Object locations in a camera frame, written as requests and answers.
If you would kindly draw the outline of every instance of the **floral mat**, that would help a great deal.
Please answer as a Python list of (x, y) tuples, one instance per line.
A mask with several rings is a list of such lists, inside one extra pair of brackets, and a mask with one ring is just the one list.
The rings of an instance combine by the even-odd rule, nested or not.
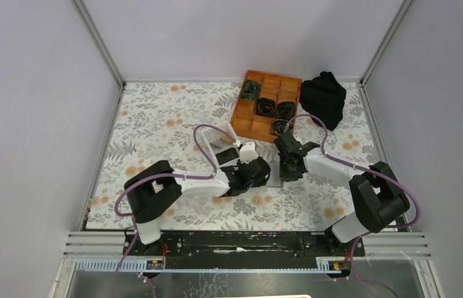
[[(361, 164), (378, 160), (356, 83), (347, 90), (343, 120), (329, 133), (326, 149)], [(230, 120), (240, 83), (128, 83), (100, 173), (87, 229), (132, 225), (115, 215), (113, 205), (124, 183), (159, 160), (173, 168), (211, 171), (192, 139), (197, 124)], [(305, 111), (299, 106), (298, 114)], [(310, 119), (296, 120), (296, 137), (319, 143), (324, 136)], [(261, 156), (277, 158), (275, 145), (255, 141)], [(130, 212), (127, 200), (120, 205)], [(163, 230), (311, 230), (321, 231), (353, 212), (349, 190), (317, 174), (260, 187), (237, 197), (181, 197), (159, 219)]]

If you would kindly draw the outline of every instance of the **black mount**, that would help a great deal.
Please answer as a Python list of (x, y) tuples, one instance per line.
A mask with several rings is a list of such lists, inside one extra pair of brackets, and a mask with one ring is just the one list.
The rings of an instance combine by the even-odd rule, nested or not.
[[(383, 161), (369, 168), (398, 181), (390, 166)], [(349, 186), (357, 219), (372, 233), (378, 233), (410, 208), (403, 190), (370, 173), (355, 175), (349, 181)]]
[[(127, 189), (136, 182), (156, 174), (171, 174), (172, 167), (167, 160), (159, 160), (140, 174), (129, 179), (124, 184)], [(162, 185), (162, 190), (155, 192), (153, 181)], [(129, 206), (138, 224), (143, 224), (157, 219), (182, 195), (182, 187), (173, 177), (149, 180), (130, 191), (127, 194)]]

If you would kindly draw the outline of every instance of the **wire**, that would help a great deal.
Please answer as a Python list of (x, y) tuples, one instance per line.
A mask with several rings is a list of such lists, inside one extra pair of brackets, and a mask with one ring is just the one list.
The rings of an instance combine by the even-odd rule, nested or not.
[(351, 250), (346, 251), (345, 260), (343, 261), (345, 264), (346, 264), (346, 262), (348, 262), (348, 259), (350, 258), (350, 252), (351, 252)]
[(144, 275), (143, 272), (140, 272), (137, 276), (137, 278), (140, 278), (140, 276), (142, 276), (144, 278), (144, 282), (148, 282), (150, 283), (150, 286), (151, 286), (151, 291), (153, 291), (153, 298), (156, 298), (156, 286), (155, 286), (155, 283), (147, 276)]
[[(369, 168), (365, 168), (363, 166), (359, 166), (359, 165), (356, 165), (354, 163), (351, 163), (349, 161), (346, 161), (346, 160), (342, 160), (340, 158), (337, 158), (335, 156), (332, 156), (330, 154), (328, 154), (326, 151), (325, 151), (325, 142), (326, 142), (326, 138), (328, 137), (328, 130), (326, 129), (326, 125), (323, 123), (323, 121), (321, 121), (321, 119), (319, 119), (318, 117), (314, 116), (314, 115), (310, 115), (310, 114), (300, 114), (300, 115), (296, 115), (294, 116), (293, 118), (291, 118), (289, 120), (289, 123), (286, 124), (286, 127), (284, 129), (284, 131), (288, 131), (289, 129), (289, 125), (290, 123), (295, 120), (296, 118), (299, 118), (299, 117), (310, 117), (310, 118), (313, 118), (315, 120), (317, 120), (319, 122), (319, 124), (321, 124), (321, 126), (323, 127), (323, 130), (325, 131), (325, 136), (323, 137), (323, 140), (321, 141), (321, 152), (323, 153), (323, 156), (327, 157), (328, 159), (330, 160), (333, 160), (337, 163), (341, 163), (342, 165), (346, 165), (346, 166), (350, 166), (352, 168), (355, 168), (355, 169), (359, 169), (361, 171), (365, 171), (367, 173), (370, 173), (370, 174), (373, 174), (374, 176), (377, 176), (377, 177), (380, 177), (382, 179), (385, 179), (387, 180), (388, 182), (394, 184), (396, 187), (400, 188), (401, 190), (403, 190), (410, 198), (411, 198), (411, 201), (413, 202), (414, 204), (414, 207), (415, 207), (415, 210), (416, 210), (416, 216), (415, 218), (409, 222), (409, 223), (405, 223), (403, 225), (388, 225), (387, 228), (407, 228), (407, 227), (411, 227), (412, 225), (416, 224), (419, 220), (420, 220), (420, 217), (421, 217), (421, 210), (420, 210), (420, 204), (418, 203), (418, 200), (416, 199), (416, 197), (414, 196), (414, 194), (409, 190), (407, 189), (407, 187), (405, 187), (404, 185), (400, 184), (398, 181), (392, 179), (391, 177), (387, 176), (387, 175), (384, 175), (382, 173), (379, 173), (379, 172), (376, 172), (372, 169), (369, 169)], [(380, 297), (378, 294), (376, 294), (375, 292), (371, 291), (369, 289), (369, 287), (367, 287), (363, 282), (365, 281), (364, 278), (361, 278), (359, 277), (359, 275), (357, 274), (356, 272), (356, 268), (354, 267), (354, 251), (356, 250), (356, 244), (357, 242), (359, 241), (359, 239), (361, 239), (361, 237), (364, 237), (366, 235), (370, 234), (370, 232), (367, 232), (367, 233), (364, 233), (363, 235), (360, 235), (358, 237), (356, 237), (354, 239), (354, 243), (352, 244), (352, 249), (351, 249), (351, 252), (350, 252), (350, 263), (351, 263), (351, 266), (352, 266), (352, 272), (354, 273), (354, 276), (356, 277), (356, 279), (359, 281), (359, 283), (361, 284), (361, 286), (372, 296), (374, 297)], [(373, 282), (376, 282), (378, 284), (380, 284), (381, 286), (384, 286), (385, 284), (382, 284), (381, 282), (379, 281), (374, 281)], [(391, 287), (388, 287), (386, 286), (386, 288), (395, 296), (395, 297), (399, 297), (398, 294), (391, 288)]]
[(111, 297), (115, 297), (115, 284), (116, 284), (116, 277), (118, 275), (118, 272), (120, 271), (120, 268), (122, 267), (122, 263), (124, 263), (125, 257), (129, 255), (129, 252), (131, 251), (131, 248), (135, 245), (138, 239), (138, 231), (135, 233), (135, 236), (133, 237), (133, 240), (125, 250), (125, 253), (122, 255), (122, 258), (118, 262), (117, 269), (115, 270), (115, 275), (113, 276), (113, 283), (111, 284)]
[(167, 244), (162, 244), (162, 267), (165, 267), (164, 264), (164, 258), (166, 257), (166, 254), (168, 253), (168, 245)]
[(151, 279), (150, 279), (150, 278), (148, 278), (148, 277), (147, 277), (147, 276), (145, 276), (145, 275), (144, 275), (144, 279), (150, 283), (150, 286), (151, 286), (151, 291), (153, 291), (153, 298), (156, 298), (156, 289), (155, 289), (155, 284), (153, 283), (153, 281), (151, 281)]
[[(210, 125), (210, 124), (199, 124), (195, 127), (195, 129), (193, 130), (193, 139), (195, 140), (195, 145), (197, 145), (197, 148), (199, 149), (199, 151), (204, 155), (204, 157), (206, 157), (206, 159), (209, 161), (209, 163), (212, 165), (212, 168), (214, 169), (214, 172), (211, 174), (211, 175), (208, 175), (208, 176), (194, 176), (194, 175), (180, 175), (180, 174), (173, 174), (173, 173), (168, 173), (168, 174), (156, 174), (156, 175), (152, 175), (152, 176), (149, 176), (149, 177), (146, 177), (142, 180), (139, 180), (135, 183), (133, 183), (131, 186), (129, 186), (126, 190), (124, 190), (121, 195), (118, 197), (118, 199), (116, 200), (115, 202), (115, 206), (114, 206), (114, 211), (116, 213), (116, 215), (118, 216), (121, 216), (121, 217), (125, 217), (125, 216), (132, 216), (133, 214), (131, 212), (129, 213), (121, 213), (118, 208), (119, 208), (119, 205), (120, 205), (120, 202), (122, 201), (122, 199), (130, 192), (132, 191), (133, 189), (135, 189), (136, 187), (139, 187), (140, 185), (148, 182), (148, 181), (151, 181), (151, 180), (154, 180), (154, 179), (159, 179), (159, 178), (165, 178), (165, 177), (174, 177), (174, 178), (187, 178), (187, 179), (199, 179), (199, 180), (210, 180), (210, 179), (213, 179), (214, 176), (217, 174), (217, 165), (215, 164), (215, 162), (211, 159), (211, 157), (209, 157), (209, 155), (202, 149), (201, 145), (199, 144), (199, 141), (197, 141), (197, 130), (199, 130), (201, 127), (209, 127), (211, 129), (215, 129), (215, 130), (218, 130), (219, 132), (223, 133), (226, 137), (228, 137), (230, 140), (236, 142), (235, 138), (233, 138), (229, 133), (225, 132), (224, 130), (214, 126), (214, 125)], [(135, 233), (135, 236), (133, 237), (133, 240), (131, 241), (131, 244), (129, 244), (129, 246), (127, 247), (127, 249), (125, 250), (125, 253), (122, 255), (122, 259), (120, 259), (120, 262), (118, 263), (117, 265), (117, 268), (115, 270), (115, 274), (114, 274), (114, 277), (113, 277), (113, 283), (111, 285), (111, 297), (114, 297), (114, 289), (115, 289), (115, 283), (116, 283), (116, 277), (118, 275), (118, 272), (120, 270), (120, 268), (122, 267), (122, 263), (124, 262), (124, 259), (125, 257), (129, 254), (129, 251), (131, 251), (131, 248), (133, 248), (133, 246), (135, 245), (135, 242), (138, 238), (138, 230), (137, 230), (137, 224), (136, 224), (136, 221), (135, 219), (133, 218), (133, 227), (135, 229), (135, 231), (137, 231)], [(153, 289), (153, 297), (156, 297), (156, 293), (155, 293), (155, 285), (152, 284), (152, 287)]]

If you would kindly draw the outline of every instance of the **red wire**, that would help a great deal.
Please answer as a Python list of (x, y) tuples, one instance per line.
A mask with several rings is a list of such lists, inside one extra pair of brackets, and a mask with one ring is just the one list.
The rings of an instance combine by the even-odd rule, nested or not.
[(168, 253), (168, 245), (167, 244), (162, 244), (162, 266), (164, 266), (164, 258), (166, 257), (166, 254)]
[(350, 250), (346, 250), (345, 263), (348, 261), (348, 258), (350, 258)]

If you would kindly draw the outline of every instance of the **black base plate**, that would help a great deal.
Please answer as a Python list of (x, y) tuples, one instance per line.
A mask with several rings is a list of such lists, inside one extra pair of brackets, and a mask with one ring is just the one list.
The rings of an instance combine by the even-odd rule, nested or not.
[[(165, 244), (167, 269), (316, 269), (316, 257), (346, 256), (346, 250), (323, 247), (324, 238), (313, 232), (162, 231), (159, 241), (137, 241), (128, 255), (161, 257)], [(126, 242), (132, 239), (126, 235)], [(364, 255), (363, 244), (356, 247), (354, 256)]]

